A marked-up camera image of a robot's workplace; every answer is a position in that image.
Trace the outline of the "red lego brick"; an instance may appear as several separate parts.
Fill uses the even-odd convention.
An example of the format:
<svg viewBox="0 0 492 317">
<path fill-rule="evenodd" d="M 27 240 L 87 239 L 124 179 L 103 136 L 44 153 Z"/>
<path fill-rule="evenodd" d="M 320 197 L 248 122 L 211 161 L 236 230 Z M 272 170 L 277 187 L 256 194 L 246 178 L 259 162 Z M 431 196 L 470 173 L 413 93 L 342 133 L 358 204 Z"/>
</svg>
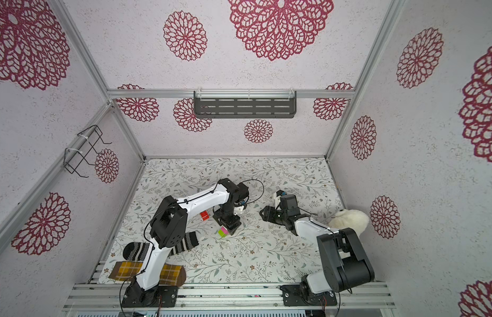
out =
<svg viewBox="0 0 492 317">
<path fill-rule="evenodd" d="M 208 214 L 207 211 L 201 212 L 200 213 L 200 216 L 201 216 L 201 218 L 202 218 L 203 221 L 206 221 L 206 220 L 208 220 L 210 218 L 210 216 L 209 216 L 209 214 Z"/>
</svg>

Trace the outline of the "green lego brick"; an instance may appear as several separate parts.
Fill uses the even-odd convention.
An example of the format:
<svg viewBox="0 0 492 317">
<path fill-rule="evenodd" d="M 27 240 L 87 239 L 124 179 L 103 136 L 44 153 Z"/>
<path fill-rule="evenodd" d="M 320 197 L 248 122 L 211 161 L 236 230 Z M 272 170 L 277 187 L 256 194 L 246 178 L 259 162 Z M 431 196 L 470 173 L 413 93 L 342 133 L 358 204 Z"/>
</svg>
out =
<svg viewBox="0 0 492 317">
<path fill-rule="evenodd" d="M 218 231 L 218 234 L 219 234 L 222 238 L 224 238 L 224 237 L 226 237 L 226 236 L 228 236 L 228 235 L 229 235 L 229 233 L 228 233 L 227 231 L 224 231 L 224 230 L 222 230 L 222 229 L 220 229 L 220 230 Z"/>
</svg>

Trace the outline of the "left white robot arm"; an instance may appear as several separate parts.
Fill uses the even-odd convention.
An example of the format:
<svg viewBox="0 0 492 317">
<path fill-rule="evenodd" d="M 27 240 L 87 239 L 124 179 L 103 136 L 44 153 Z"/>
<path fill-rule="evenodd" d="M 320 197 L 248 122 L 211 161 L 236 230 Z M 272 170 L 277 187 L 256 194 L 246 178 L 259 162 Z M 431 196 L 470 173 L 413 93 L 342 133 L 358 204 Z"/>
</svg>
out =
<svg viewBox="0 0 492 317">
<path fill-rule="evenodd" d="M 239 213 L 244 210 L 248 199 L 248 187 L 243 183 L 234 184 L 228 178 L 185 198 L 165 197 L 149 222 L 152 248 L 135 277 L 134 285 L 141 291 L 157 287 L 170 251 L 185 236 L 189 221 L 202 212 L 218 207 L 213 219 L 230 235 L 234 234 L 242 224 Z"/>
</svg>

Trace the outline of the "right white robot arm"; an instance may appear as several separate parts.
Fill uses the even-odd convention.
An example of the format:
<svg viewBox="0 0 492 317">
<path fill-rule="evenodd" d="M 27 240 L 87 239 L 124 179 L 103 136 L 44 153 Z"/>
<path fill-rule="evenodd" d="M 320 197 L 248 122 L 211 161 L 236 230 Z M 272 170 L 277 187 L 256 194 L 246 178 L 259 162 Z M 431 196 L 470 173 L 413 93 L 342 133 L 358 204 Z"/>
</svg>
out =
<svg viewBox="0 0 492 317">
<path fill-rule="evenodd" d="M 317 222 L 298 206 L 296 196 L 279 191 L 275 204 L 264 207 L 259 215 L 264 222 L 283 226 L 317 245 L 322 270 L 301 279 L 301 296 L 339 293 L 375 280 L 374 268 L 356 231 L 333 229 Z"/>
</svg>

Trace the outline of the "white plush toy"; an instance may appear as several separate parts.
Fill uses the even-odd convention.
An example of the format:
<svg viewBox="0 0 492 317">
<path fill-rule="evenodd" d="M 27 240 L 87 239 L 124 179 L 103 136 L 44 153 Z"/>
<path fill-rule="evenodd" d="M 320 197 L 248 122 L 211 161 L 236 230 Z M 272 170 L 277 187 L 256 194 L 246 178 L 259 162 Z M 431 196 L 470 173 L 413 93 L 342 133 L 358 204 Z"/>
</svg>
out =
<svg viewBox="0 0 492 317">
<path fill-rule="evenodd" d="M 336 212 L 329 227 L 334 229 L 353 229 L 360 236 L 370 224 L 370 218 L 364 212 L 355 209 L 343 209 Z"/>
</svg>

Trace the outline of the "yellow plaid sock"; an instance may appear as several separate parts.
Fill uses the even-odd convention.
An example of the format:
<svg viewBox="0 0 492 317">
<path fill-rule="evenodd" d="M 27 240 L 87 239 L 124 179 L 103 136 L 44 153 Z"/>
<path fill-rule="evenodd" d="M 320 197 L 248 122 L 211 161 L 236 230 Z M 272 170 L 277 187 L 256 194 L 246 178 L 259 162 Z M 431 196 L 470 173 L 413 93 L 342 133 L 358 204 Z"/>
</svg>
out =
<svg viewBox="0 0 492 317">
<path fill-rule="evenodd" d="M 129 278 L 140 272 L 142 262 L 117 262 L 109 278 L 114 281 L 128 281 Z M 160 285 L 181 287 L 186 281 L 185 268 L 181 265 L 165 264 L 160 273 Z"/>
</svg>

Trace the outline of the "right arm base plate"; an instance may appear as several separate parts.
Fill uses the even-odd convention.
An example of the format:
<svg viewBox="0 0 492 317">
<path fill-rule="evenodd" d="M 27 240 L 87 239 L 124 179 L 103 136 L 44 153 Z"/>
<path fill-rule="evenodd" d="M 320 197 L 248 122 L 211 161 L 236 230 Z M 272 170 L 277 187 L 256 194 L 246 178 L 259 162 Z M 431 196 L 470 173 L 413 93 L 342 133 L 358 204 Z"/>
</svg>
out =
<svg viewBox="0 0 492 317">
<path fill-rule="evenodd" d="M 297 285 L 281 285 L 284 306 L 337 306 L 336 295 L 332 291 L 312 293 L 302 283 Z"/>
</svg>

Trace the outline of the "aluminium front rail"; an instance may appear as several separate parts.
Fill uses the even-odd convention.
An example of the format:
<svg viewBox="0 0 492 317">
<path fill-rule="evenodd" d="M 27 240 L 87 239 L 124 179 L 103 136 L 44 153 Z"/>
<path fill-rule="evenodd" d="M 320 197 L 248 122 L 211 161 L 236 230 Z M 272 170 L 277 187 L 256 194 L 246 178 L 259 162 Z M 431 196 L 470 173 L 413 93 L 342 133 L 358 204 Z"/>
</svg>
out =
<svg viewBox="0 0 492 317">
<path fill-rule="evenodd" d="M 182 287 L 158 287 L 169 310 L 264 310 L 264 309 L 395 309 L 391 291 L 384 282 L 372 282 L 343 291 L 314 305 L 298 299 L 297 284 L 291 291 L 283 283 L 187 283 Z M 76 284 L 62 311 L 132 311 L 123 306 L 125 288 L 119 284 Z"/>
</svg>

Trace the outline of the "grey wall shelf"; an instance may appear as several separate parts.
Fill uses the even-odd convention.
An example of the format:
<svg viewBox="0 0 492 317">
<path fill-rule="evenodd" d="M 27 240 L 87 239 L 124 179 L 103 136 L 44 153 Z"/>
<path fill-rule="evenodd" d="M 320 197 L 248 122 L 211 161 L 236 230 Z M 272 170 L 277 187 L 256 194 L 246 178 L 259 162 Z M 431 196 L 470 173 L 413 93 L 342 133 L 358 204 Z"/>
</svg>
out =
<svg viewBox="0 0 492 317">
<path fill-rule="evenodd" d="M 199 119 L 292 119 L 297 112 L 297 93 L 249 91 L 227 95 L 195 91 L 193 109 Z"/>
</svg>

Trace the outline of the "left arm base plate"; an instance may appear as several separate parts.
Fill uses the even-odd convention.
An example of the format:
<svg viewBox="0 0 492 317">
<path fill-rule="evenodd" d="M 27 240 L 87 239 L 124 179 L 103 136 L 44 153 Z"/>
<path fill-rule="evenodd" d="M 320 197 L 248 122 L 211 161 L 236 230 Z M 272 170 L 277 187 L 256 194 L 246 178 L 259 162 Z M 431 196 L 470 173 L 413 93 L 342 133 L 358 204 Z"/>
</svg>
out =
<svg viewBox="0 0 492 317">
<path fill-rule="evenodd" d="M 179 288 L 176 286 L 157 286 L 145 291 L 138 285 L 130 285 L 121 301 L 123 308 L 161 307 L 173 308 Z"/>
</svg>

